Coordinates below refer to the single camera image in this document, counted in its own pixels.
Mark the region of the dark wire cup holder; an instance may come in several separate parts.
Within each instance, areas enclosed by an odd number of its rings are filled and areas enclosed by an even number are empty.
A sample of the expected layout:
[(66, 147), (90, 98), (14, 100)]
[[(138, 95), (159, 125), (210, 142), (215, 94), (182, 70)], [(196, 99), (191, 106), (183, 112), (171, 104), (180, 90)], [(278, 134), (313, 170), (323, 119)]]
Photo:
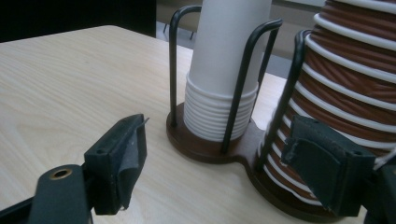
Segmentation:
[(244, 165), (248, 178), (255, 189), (271, 204), (284, 213), (299, 219), (330, 223), (342, 217), (336, 216), (332, 211), (324, 208), (321, 203), (310, 205), (304, 203), (290, 192), (278, 187), (276, 179), (265, 172), (265, 166), (269, 163), (268, 155), (272, 143), (275, 141), (280, 123), (285, 118), (285, 113), (289, 105), (292, 91), (294, 90), (298, 72), (303, 66), (305, 55), (305, 39), (310, 34), (308, 30), (302, 30), (295, 36), (295, 49), (291, 63), (290, 74), (285, 88), (280, 96), (280, 102), (275, 110), (274, 117), (269, 123), (267, 131), (257, 127), (254, 122), (247, 125), (247, 132), (242, 136), (232, 139), (232, 128), (235, 124), (236, 105), (240, 103), (242, 97), (242, 87), (248, 73), (248, 63), (252, 56), (253, 48), (259, 38), (269, 33), (268, 46), (265, 49), (262, 60), (262, 69), (265, 69), (269, 61), (269, 52), (275, 43), (278, 30), (282, 25), (282, 20), (268, 21), (258, 26), (248, 38), (240, 65), (238, 80), (233, 95), (232, 105), (226, 132), (221, 142), (205, 140), (194, 135), (188, 130), (184, 121), (184, 105), (177, 103), (177, 28), (179, 21), (188, 13), (199, 13), (200, 6), (185, 6), (178, 9), (171, 21), (169, 28), (169, 57), (170, 57), (170, 107), (171, 111), (167, 117), (166, 129), (170, 142), (174, 147), (187, 157), (206, 163), (226, 164), (239, 162)]

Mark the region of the stack of white cups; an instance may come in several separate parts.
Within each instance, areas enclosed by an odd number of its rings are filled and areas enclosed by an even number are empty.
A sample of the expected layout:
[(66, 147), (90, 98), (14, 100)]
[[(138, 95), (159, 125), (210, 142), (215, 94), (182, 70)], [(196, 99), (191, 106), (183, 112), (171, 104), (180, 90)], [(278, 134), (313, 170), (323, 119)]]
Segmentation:
[(246, 43), (269, 21), (272, 0), (204, 0), (187, 74), (184, 123), (194, 135), (221, 142)]

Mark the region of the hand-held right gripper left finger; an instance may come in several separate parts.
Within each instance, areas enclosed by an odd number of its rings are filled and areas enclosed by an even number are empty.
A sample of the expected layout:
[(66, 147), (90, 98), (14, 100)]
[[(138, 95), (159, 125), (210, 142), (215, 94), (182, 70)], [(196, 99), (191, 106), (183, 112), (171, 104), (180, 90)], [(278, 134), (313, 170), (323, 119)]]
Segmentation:
[(129, 207), (147, 152), (143, 114), (119, 120), (85, 154), (84, 168), (93, 178), (90, 201), (97, 215), (116, 215)]

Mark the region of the stack of brown cups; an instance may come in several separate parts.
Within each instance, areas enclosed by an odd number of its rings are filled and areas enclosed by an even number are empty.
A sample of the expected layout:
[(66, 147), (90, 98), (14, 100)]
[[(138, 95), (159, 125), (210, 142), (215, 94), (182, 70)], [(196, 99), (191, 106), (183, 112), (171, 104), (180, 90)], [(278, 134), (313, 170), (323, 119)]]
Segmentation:
[(282, 194), (317, 206), (281, 161), (291, 120), (317, 119), (378, 157), (396, 153), (396, 0), (326, 0), (314, 21), (291, 97), (265, 136), (262, 169)]

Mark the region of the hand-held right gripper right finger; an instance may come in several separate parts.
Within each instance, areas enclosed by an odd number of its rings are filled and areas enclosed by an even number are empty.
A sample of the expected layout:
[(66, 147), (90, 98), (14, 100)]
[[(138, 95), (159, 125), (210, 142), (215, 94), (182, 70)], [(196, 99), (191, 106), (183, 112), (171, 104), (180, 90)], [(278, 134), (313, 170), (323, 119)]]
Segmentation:
[(363, 180), (375, 155), (318, 120), (295, 116), (281, 161), (305, 182), (322, 206), (338, 217), (361, 208)]

